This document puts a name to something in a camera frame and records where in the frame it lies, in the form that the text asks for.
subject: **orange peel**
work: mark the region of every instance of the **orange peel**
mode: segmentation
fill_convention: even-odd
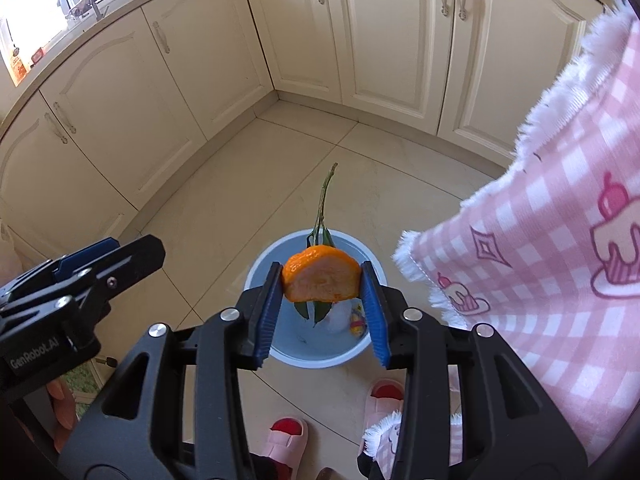
[[[336,301],[356,298],[361,269],[347,253],[327,245],[314,245],[287,260],[282,268],[285,297],[297,301]]]

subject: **slipper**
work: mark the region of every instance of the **slipper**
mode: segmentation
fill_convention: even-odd
[[[379,381],[376,381],[375,384],[373,384],[373,386],[369,389],[369,393],[367,394],[367,399],[365,401],[364,427],[362,428],[363,435],[365,431],[367,431],[371,426],[375,426],[387,415],[391,415],[391,413],[393,412],[402,412],[404,400],[391,399],[388,397],[378,399],[377,397],[373,397],[371,395],[382,386],[395,386],[402,392],[402,396],[404,396],[404,384],[399,383],[398,381],[395,381],[393,379],[380,379]],[[362,453],[363,449],[364,439],[362,439],[362,441],[360,442],[358,455]]]
[[[302,454],[305,451],[306,441],[309,436],[308,427],[304,420],[295,418],[294,416],[284,416],[283,418],[291,418],[302,427],[302,434],[290,435],[284,431],[269,430],[267,443],[261,456],[267,456],[276,462],[285,464],[291,468],[291,476],[289,480],[296,480]]]

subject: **kitchen floor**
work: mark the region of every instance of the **kitchen floor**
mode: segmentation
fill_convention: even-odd
[[[407,282],[391,260],[398,238],[403,230],[425,230],[454,216],[460,200],[491,178],[382,130],[278,101],[213,155],[145,227],[143,234],[164,242],[164,268],[112,302],[111,315],[96,330],[102,353],[121,359],[154,322],[186,328],[233,306],[262,250],[290,232],[311,229],[334,162],[327,226],[359,238],[382,263],[388,284],[401,289],[409,305],[428,311],[426,286]],[[355,459],[366,392],[377,378],[403,377],[383,370],[370,348],[337,368],[303,370],[270,358],[258,372],[239,375],[251,451],[260,452],[277,418],[308,422],[301,480],[313,480],[326,466],[344,478],[362,478]],[[192,370],[187,383],[189,413]],[[186,415],[185,436],[192,432]]]

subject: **countertop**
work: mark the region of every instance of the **countertop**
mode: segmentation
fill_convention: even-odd
[[[0,140],[16,118],[22,107],[33,96],[44,81],[87,41],[96,36],[125,14],[135,10],[151,0],[113,0],[109,4],[108,13],[99,22],[95,22],[93,15],[89,15],[81,24],[71,30],[64,38],[57,42],[44,58],[25,76],[16,87],[19,95],[11,106],[7,115],[0,123]],[[612,0],[598,0],[605,6],[612,6]]]

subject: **pink checkered towel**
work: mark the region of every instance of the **pink checkered towel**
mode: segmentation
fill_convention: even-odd
[[[518,353],[587,450],[640,399],[640,22],[594,22],[583,54],[520,129],[506,174],[394,255],[426,280],[445,322],[487,322]]]

